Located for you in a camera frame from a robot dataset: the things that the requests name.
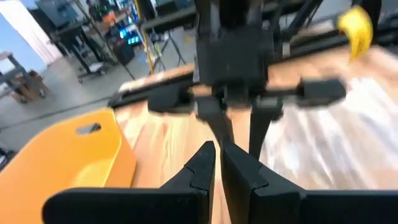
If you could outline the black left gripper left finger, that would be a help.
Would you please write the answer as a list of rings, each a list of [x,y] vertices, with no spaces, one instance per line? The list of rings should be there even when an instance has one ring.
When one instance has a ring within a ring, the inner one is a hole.
[[[45,223],[210,223],[215,145],[205,142],[159,188],[73,188],[51,196]]]

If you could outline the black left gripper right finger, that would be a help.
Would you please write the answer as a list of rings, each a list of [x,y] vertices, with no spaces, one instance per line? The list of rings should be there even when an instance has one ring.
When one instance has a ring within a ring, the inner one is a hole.
[[[395,190],[306,190],[230,141],[221,173],[232,223],[397,224]]]

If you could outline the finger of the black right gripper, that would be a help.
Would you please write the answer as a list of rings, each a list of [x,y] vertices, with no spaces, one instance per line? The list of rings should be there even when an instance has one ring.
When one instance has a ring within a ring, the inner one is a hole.
[[[282,102],[280,100],[261,100],[252,104],[250,115],[249,153],[259,158],[262,143],[269,125],[282,116]]]
[[[225,141],[234,142],[232,122],[221,107],[220,101],[212,96],[198,96],[196,103],[197,119],[209,125],[219,146]]]

